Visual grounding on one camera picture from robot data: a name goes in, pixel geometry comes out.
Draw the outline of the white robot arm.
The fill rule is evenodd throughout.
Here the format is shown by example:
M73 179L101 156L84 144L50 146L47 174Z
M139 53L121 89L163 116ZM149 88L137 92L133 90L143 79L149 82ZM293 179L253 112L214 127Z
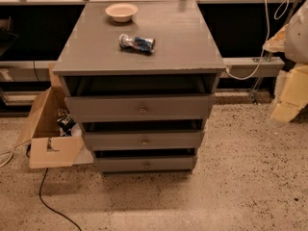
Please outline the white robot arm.
M269 122L280 126L289 123L308 105L308 1L297 10L263 48L283 52L295 63L289 70L280 70L276 79L274 100L269 107Z

